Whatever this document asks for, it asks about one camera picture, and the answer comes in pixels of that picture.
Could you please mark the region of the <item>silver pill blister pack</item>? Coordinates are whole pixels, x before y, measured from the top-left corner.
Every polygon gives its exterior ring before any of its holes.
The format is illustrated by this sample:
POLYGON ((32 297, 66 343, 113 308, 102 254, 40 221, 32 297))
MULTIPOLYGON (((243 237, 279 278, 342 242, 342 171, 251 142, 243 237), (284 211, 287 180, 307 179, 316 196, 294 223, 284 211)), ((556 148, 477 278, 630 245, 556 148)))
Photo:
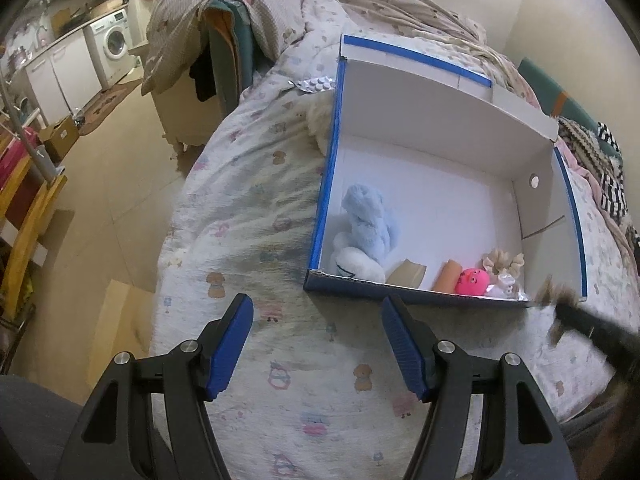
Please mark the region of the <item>silver pill blister pack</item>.
POLYGON ((290 80, 288 83, 294 89, 307 94, 333 91, 335 89, 335 80, 328 76, 290 80))

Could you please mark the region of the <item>white washing machine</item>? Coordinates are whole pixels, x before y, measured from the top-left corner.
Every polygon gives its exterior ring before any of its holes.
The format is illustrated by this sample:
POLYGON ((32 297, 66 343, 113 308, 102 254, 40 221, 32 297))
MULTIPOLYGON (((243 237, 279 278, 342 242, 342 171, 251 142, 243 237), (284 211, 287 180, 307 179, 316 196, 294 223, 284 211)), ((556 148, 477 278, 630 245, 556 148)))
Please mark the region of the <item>white washing machine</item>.
POLYGON ((103 90, 112 88, 136 65, 127 9, 114 10, 84 27, 85 40, 103 90))

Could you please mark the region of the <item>brown furry soft item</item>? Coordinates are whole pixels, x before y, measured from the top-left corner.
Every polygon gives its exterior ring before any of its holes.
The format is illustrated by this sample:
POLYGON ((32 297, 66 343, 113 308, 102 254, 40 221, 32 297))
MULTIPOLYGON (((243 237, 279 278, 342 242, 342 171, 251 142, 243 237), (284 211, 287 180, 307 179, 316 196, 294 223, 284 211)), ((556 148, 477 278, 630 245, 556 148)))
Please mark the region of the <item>brown furry soft item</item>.
POLYGON ((550 308, 553 313, 553 321, 548 330, 548 341, 552 347, 556 347, 565 333, 565 328, 558 318, 558 307, 575 309, 578 306, 578 296, 574 289, 562 283, 555 283, 553 276, 549 274, 538 289, 534 297, 534 305, 541 308, 550 308))

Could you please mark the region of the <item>teal orange cushion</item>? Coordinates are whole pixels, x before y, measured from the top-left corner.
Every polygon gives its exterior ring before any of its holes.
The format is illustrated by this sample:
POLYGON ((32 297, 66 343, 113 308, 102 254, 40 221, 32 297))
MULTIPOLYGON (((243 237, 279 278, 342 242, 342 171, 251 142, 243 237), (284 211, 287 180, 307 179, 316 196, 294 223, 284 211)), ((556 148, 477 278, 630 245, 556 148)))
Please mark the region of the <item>teal orange cushion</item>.
POLYGON ((592 132, 598 130, 598 123, 589 116, 586 110, 529 58, 521 60, 518 72, 528 82, 529 87, 534 90, 544 114, 550 117, 565 117, 574 120, 592 132))

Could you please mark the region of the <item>beige lace scrunchie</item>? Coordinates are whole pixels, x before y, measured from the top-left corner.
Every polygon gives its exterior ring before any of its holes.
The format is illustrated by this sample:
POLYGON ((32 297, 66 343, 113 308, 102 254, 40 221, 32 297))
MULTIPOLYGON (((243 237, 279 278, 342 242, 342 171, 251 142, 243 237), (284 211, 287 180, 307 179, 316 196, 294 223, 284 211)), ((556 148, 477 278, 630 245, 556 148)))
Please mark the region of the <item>beige lace scrunchie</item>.
POLYGON ((491 275, 509 274, 512 278, 518 278, 521 275, 525 259, 522 252, 511 256, 505 250, 494 248, 483 256, 480 263, 482 268, 491 275))

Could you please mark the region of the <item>teal orange hanging towel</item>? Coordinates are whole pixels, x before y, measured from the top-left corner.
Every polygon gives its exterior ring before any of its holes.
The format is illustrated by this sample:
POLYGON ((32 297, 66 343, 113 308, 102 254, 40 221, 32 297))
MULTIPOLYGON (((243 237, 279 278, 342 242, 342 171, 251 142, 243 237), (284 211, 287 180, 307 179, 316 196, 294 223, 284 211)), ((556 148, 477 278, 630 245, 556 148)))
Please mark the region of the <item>teal orange hanging towel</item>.
POLYGON ((204 30, 204 49, 191 65, 189 76, 198 99, 217 98, 221 114, 227 116, 253 83, 256 41, 245 4, 210 0, 204 10, 204 30))

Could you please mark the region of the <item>pink octopus squishy toy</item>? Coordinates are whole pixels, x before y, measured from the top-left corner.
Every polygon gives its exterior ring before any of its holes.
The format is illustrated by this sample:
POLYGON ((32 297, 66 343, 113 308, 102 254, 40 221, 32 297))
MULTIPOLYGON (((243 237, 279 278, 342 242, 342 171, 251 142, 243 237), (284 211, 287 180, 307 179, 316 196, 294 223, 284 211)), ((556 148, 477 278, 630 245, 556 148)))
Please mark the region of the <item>pink octopus squishy toy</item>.
POLYGON ((454 292, 462 296, 481 297, 485 295, 487 287, 490 285, 490 276, 483 269, 469 268, 461 272, 457 283, 454 285, 454 292))

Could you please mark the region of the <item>brown floor mat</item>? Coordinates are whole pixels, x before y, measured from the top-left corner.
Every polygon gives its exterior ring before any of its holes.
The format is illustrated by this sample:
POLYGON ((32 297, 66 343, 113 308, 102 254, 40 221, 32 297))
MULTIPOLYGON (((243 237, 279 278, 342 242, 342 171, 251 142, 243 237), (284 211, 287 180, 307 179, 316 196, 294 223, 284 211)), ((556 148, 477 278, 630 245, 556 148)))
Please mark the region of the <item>brown floor mat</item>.
POLYGON ((107 116, 111 115, 114 109, 118 107, 131 92, 134 92, 141 83, 141 78, 128 82, 119 82, 118 84, 114 84, 113 87, 97 94, 75 119, 79 134, 81 136, 88 136, 89 133, 96 130, 107 116))

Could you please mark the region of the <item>cardboard box on floor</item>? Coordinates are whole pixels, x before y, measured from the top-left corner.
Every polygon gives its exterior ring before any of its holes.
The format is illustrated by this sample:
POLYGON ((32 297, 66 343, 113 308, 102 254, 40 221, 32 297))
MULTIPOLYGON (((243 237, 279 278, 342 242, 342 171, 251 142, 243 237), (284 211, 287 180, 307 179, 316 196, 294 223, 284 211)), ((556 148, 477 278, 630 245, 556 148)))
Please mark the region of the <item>cardboard box on floor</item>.
POLYGON ((38 138, 52 162, 59 164, 79 139, 79 130, 73 117, 66 116, 56 124, 40 130, 38 138))

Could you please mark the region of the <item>light wooden board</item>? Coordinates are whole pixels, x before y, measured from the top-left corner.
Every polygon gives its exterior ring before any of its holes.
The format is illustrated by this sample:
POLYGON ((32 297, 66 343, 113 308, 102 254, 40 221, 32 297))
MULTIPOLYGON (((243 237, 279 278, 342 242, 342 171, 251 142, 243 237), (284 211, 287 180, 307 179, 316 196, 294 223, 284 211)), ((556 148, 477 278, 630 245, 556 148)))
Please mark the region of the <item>light wooden board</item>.
POLYGON ((154 294, 120 281, 108 284, 96 322, 86 383, 93 388, 111 359, 122 351, 136 358, 150 353, 154 294))

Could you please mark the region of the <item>beige patterned blanket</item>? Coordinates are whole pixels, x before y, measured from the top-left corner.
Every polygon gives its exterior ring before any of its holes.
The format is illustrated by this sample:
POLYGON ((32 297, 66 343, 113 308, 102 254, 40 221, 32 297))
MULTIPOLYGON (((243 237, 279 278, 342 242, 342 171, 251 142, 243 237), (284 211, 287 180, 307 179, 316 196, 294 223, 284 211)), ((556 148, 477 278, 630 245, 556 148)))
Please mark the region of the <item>beige patterned blanket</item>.
POLYGON ((389 41, 486 77, 517 96, 529 88, 485 29, 433 0, 157 0, 142 90, 162 93, 205 50, 227 49, 233 76, 260 55, 303 77, 326 71, 343 36, 389 41))

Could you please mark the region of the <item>white kitchen cabinet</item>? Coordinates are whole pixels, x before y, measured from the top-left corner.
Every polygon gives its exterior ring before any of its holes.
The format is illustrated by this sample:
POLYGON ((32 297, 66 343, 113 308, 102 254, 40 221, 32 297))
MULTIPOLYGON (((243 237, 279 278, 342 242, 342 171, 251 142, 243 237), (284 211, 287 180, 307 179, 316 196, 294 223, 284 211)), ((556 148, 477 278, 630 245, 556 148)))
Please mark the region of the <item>white kitchen cabinet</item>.
POLYGON ((82 112, 102 90, 81 29, 38 55, 27 65, 26 77, 47 125, 82 112))

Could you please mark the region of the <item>light blue plush toy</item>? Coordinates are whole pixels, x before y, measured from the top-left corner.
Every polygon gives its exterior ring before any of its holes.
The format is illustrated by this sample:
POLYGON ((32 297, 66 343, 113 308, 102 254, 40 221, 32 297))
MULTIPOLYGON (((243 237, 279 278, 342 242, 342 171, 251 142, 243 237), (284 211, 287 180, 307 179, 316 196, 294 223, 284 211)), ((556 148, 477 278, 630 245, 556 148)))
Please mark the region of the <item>light blue plush toy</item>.
POLYGON ((352 184, 342 199, 350 230, 334 237, 335 250, 356 247, 377 263, 397 247, 399 228, 383 195, 364 184, 352 184))

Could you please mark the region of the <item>peach soft cylinder toy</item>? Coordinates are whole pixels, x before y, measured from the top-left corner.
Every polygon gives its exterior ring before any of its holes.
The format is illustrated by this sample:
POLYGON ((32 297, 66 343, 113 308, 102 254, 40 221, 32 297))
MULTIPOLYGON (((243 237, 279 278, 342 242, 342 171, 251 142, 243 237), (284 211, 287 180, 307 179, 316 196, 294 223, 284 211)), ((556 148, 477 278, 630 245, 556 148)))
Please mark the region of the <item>peach soft cylinder toy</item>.
POLYGON ((432 291, 443 292, 444 294, 453 294, 456 290, 461 273, 462 265, 456 260, 449 259, 440 268, 439 274, 432 286, 432 291))

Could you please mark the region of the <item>white patterned bed quilt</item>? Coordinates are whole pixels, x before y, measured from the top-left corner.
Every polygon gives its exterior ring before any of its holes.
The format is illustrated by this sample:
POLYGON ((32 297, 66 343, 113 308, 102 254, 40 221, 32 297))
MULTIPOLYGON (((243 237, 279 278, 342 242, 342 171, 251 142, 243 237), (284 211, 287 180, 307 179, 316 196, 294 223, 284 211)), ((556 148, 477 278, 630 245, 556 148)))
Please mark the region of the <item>white patterned bed quilt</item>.
POLYGON ((209 404, 235 479, 398 479, 424 421, 380 306, 303 289, 326 159, 309 135, 303 79, 273 65, 193 166, 158 262, 152 347, 196 335, 244 292, 253 330, 209 404))

